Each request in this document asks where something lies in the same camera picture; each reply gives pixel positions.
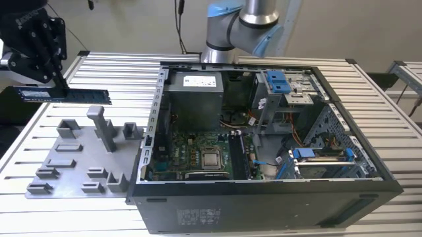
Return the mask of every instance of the gray robot arm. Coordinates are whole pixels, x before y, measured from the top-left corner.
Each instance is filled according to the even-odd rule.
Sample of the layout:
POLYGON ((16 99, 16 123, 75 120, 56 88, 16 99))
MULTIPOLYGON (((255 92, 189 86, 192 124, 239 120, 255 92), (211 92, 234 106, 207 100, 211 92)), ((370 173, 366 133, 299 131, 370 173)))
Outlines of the gray robot arm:
POLYGON ((210 4, 202 62, 236 62, 235 48, 266 57, 283 33, 278 18, 275 0, 226 0, 210 4))

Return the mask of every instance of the white wall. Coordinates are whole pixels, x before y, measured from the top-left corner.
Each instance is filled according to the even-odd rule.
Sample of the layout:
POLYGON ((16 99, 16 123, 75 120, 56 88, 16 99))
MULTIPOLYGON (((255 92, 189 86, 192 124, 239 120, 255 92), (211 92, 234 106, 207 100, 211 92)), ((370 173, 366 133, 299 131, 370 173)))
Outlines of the white wall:
POLYGON ((286 56, 354 58, 367 72, 422 61, 422 0, 303 0, 286 56))
MULTIPOLYGON (((200 52, 206 45, 210 2, 185 0, 181 33, 188 51, 200 52)), ((287 3, 288 0, 278 0, 280 22, 287 3)), ((100 0, 93 11, 85 0, 49 0, 49 4, 89 51, 180 53, 172 0, 100 0)), ((71 34, 67 41, 69 65, 83 47, 71 34)))

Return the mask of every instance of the label sticker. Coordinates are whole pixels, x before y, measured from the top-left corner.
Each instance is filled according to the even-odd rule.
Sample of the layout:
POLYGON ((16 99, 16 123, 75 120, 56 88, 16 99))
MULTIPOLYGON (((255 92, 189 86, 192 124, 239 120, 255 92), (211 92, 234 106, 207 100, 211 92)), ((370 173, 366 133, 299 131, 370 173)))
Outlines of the label sticker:
POLYGON ((183 86, 216 87, 215 77, 208 76, 184 76, 183 86))
POLYGON ((21 91, 21 94, 28 97, 49 97, 48 92, 44 91, 21 91))
POLYGON ((256 119, 254 117, 251 117, 250 121, 248 121, 248 125, 254 126, 256 119))
POLYGON ((296 82, 291 82, 291 83, 290 83, 290 87, 291 87, 291 88, 300 88, 300 84, 296 83, 296 82))

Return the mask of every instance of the green circuit board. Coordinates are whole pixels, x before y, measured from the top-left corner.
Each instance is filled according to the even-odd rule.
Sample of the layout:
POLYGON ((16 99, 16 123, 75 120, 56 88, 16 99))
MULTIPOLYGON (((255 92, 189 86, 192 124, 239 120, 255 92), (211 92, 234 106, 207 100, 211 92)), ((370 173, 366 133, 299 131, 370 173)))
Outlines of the green circuit board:
MULTIPOLYGON (((244 145, 247 156, 255 154, 252 139, 244 136, 244 145)), ((219 171, 230 174, 232 179, 232 166, 230 157, 230 145, 227 133, 180 133, 172 134, 172 145, 169 147, 169 159, 165 167, 156 167, 153 171, 153 180, 181 180, 188 172, 219 171), (219 169, 203 169, 202 152, 204 149, 219 151, 220 167, 219 169)))

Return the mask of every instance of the aluminum profile table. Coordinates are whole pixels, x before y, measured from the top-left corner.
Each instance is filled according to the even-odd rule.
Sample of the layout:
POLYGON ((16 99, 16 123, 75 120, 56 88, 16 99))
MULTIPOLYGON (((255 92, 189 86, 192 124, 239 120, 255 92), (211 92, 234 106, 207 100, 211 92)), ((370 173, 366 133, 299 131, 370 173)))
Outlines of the aluminum profile table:
MULTIPOLYGON (((67 72, 73 88, 109 90, 107 119, 147 125, 160 61, 198 61, 191 55, 93 53, 67 72)), ((211 233, 202 236, 422 236, 422 131, 352 62, 335 59, 240 57, 244 64, 316 66, 405 192, 347 229, 211 233)), ((123 198, 25 199, 25 188, 57 136, 61 119, 85 118, 89 105, 43 104, 0 160, 0 234, 11 236, 148 236, 135 206, 123 198)))
POLYGON ((422 62, 395 61, 388 69, 422 97, 422 62))

